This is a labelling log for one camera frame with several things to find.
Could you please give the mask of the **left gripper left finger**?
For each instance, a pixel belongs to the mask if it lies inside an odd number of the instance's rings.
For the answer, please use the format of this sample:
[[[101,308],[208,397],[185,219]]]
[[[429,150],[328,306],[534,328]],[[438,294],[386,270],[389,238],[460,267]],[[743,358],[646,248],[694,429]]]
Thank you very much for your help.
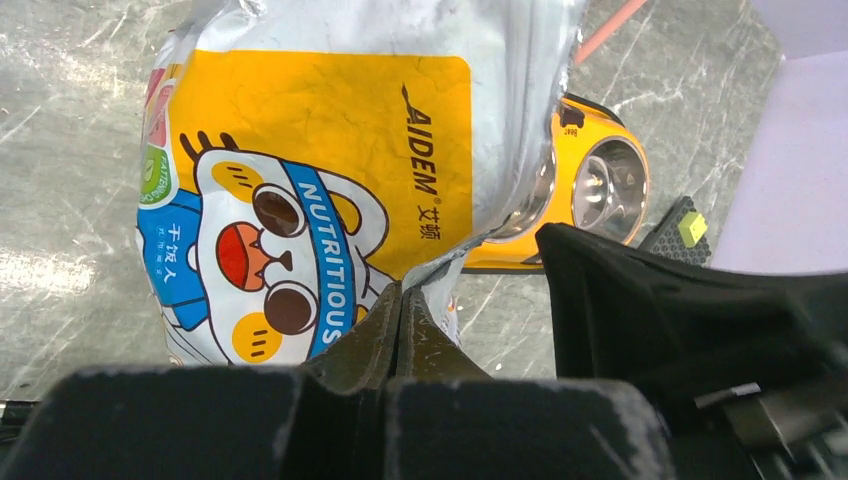
[[[5,479],[380,479],[401,288],[289,367],[109,365],[37,404]]]

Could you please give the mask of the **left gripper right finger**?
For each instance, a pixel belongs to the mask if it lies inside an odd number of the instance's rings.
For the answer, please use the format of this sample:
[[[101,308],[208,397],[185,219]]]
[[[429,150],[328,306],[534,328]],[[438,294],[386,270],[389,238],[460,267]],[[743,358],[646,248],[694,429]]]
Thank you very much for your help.
[[[399,317],[385,393],[388,479],[672,479],[660,419],[632,385],[497,380],[435,325],[419,290]]]

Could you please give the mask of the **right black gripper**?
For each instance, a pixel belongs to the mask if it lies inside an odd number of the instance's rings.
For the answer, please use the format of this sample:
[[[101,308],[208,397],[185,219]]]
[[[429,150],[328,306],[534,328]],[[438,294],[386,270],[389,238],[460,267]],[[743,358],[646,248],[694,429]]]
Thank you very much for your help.
[[[556,373],[628,383],[695,453],[762,479],[847,475],[847,277],[689,265],[565,224],[537,233]]]

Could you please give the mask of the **pet food bag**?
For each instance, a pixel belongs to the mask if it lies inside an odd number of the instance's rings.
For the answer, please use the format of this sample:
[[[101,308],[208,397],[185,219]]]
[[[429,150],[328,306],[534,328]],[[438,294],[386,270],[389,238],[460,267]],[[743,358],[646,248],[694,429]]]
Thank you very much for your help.
[[[180,366],[298,364],[390,284],[437,325],[541,215],[581,1],[196,1],[148,84],[136,242]]]

